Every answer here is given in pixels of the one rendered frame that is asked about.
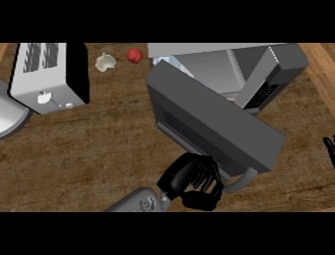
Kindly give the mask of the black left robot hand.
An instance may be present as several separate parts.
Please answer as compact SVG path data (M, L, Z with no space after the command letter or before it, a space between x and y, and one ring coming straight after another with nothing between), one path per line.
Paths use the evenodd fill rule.
M213 157L186 152L167 168L158 187L170 200L182 198L186 208L211 211L223 191Z

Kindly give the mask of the dark grey microwave door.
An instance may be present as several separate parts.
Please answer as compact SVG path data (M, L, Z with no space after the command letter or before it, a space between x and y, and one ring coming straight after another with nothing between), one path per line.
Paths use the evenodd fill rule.
M213 157L223 191L273 169L285 135L168 62L148 74L157 126L186 151Z

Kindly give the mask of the grey microwave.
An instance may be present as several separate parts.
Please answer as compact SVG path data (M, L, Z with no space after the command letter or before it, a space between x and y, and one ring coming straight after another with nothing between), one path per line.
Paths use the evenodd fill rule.
M257 115L307 68L297 43L148 43L152 66L168 62Z

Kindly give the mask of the red pepper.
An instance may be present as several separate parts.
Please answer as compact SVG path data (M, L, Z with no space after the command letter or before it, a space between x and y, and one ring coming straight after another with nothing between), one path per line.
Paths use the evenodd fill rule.
M137 64L143 59L143 51L137 48L130 48L127 52L127 59L133 64Z

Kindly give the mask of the white garlic bulb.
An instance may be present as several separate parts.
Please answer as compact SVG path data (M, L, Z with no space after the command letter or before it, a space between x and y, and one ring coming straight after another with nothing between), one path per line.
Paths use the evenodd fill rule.
M117 59L112 55L103 54L96 61L96 68L100 72L105 72L108 68L117 65Z

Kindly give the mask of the white toaster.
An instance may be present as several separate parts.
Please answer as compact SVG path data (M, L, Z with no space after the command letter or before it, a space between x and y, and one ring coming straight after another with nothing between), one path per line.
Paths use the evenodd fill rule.
M19 43L10 97L40 115L90 102L84 43Z

